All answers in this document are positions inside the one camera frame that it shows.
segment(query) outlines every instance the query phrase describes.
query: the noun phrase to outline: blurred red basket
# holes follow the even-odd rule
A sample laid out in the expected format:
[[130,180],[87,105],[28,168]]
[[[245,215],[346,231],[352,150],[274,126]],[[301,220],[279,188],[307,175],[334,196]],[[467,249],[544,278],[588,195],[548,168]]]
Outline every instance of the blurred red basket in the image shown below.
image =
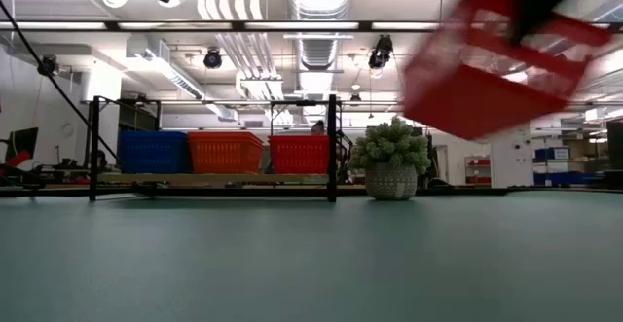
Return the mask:
[[[540,44],[512,47],[503,26],[513,18],[511,0],[461,0],[405,68],[405,117],[476,139],[565,109],[592,53],[610,35],[555,16],[539,32],[547,35],[528,39]],[[552,38],[579,46],[565,55],[536,49]],[[512,81],[508,74],[517,67],[540,70],[540,80]],[[519,75],[528,77],[526,72]]]

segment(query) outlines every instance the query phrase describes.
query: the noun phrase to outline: wooden board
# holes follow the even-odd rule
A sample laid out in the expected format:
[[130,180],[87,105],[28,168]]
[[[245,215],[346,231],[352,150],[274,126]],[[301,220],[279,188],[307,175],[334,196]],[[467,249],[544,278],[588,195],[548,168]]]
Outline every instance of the wooden board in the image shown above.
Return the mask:
[[327,175],[288,174],[119,174],[104,173],[101,182],[169,182],[171,184],[229,183],[229,182],[327,182]]

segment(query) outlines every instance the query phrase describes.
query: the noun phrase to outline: table surface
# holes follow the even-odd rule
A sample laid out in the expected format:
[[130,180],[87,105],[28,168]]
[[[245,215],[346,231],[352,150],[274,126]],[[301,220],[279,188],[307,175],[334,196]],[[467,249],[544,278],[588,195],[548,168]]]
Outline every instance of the table surface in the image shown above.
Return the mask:
[[0,198],[1,321],[623,320],[623,195]]

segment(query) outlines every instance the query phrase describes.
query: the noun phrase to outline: red basket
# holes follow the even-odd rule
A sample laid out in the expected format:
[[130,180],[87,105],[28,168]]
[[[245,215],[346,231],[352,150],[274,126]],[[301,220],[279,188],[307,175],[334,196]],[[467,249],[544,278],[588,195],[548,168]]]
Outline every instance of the red basket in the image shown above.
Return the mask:
[[[529,45],[512,47],[498,31],[503,25],[491,23],[491,17],[512,23],[512,1],[461,0],[428,39],[405,68],[406,118],[477,139],[559,112],[575,94],[594,50],[610,39],[602,29],[555,16],[540,33],[580,45],[576,49],[583,52],[576,51],[578,58],[571,60]],[[517,64],[538,68],[545,80],[504,78]]]
[[275,173],[327,173],[329,136],[269,136],[269,144]]

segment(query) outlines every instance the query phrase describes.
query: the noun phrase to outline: blue bin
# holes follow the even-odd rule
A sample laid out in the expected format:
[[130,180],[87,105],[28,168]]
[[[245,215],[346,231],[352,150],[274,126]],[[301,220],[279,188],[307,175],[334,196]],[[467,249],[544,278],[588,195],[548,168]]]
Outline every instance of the blue bin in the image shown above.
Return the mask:
[[119,157],[124,173],[192,172],[184,132],[124,131],[120,134]]

